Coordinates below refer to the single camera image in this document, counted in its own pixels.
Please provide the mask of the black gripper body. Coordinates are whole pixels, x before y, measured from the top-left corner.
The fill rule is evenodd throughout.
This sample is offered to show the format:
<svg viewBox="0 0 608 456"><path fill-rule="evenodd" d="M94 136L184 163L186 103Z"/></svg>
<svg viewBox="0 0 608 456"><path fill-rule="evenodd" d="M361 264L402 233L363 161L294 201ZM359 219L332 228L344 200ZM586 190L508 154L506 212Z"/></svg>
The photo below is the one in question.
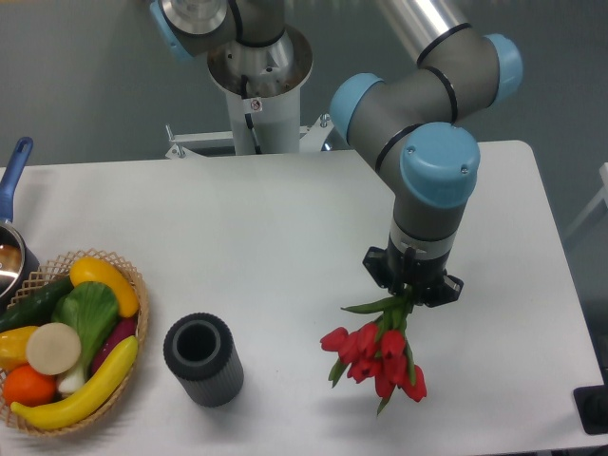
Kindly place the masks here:
<svg viewBox="0 0 608 456"><path fill-rule="evenodd" d="M401 252L389 240L386 249L370 247L363 265L380 288L391 295L403 295L409 286L416 305L438 307L459 299L464 282L447 273L450 251L442 256L423 259L413 247Z"/></svg>

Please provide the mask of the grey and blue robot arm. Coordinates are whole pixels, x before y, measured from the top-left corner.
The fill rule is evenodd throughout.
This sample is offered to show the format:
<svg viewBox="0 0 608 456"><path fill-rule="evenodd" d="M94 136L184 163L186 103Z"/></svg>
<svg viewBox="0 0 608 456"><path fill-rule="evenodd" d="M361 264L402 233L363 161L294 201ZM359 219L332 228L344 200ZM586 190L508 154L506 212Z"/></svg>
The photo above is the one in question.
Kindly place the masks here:
<svg viewBox="0 0 608 456"><path fill-rule="evenodd" d="M394 194L386 248L364 265L392 295L436 307L457 300L462 281L446 265L481 153L458 122L512 95L521 54L500 34L478 34L447 1L382 1L379 9L416 64L387 83L350 77L334 93L335 131ZM239 155L300 147L300 88L313 56L281 1L154 1L151 14L172 52L205 55L224 92Z"/></svg>

